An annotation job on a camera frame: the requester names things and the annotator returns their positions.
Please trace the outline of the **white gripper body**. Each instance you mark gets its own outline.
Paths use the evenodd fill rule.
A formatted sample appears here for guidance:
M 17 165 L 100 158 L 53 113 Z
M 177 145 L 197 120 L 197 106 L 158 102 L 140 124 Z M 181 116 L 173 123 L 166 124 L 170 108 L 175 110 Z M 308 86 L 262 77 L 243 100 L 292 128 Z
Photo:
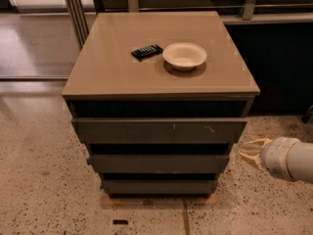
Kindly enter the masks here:
M 300 143 L 299 139 L 279 137 L 268 143 L 261 151 L 261 164 L 274 178 L 286 181 L 298 181 L 298 173 L 294 169 L 289 154 Z

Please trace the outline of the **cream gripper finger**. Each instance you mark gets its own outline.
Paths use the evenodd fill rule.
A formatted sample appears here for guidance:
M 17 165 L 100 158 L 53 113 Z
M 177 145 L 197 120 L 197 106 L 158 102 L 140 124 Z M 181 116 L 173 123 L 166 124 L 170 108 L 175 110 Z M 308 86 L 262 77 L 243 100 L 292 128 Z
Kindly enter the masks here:
M 256 155 L 259 154 L 262 149 L 271 142 L 269 138 L 261 138 L 252 141 L 248 141 L 241 145 L 238 150 L 246 155 Z
M 262 169 L 261 156 L 259 153 L 245 154 L 245 153 L 240 152 L 240 156 L 242 157 L 244 161 L 246 161 L 252 167 L 258 170 Z

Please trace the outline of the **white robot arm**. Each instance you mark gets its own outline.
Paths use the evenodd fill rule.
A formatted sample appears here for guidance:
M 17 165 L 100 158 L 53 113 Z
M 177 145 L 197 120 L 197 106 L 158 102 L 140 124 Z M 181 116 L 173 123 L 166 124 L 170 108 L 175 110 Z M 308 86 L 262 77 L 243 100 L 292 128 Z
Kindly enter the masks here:
M 238 148 L 244 161 L 274 178 L 313 183 L 313 144 L 297 138 L 261 138 Z

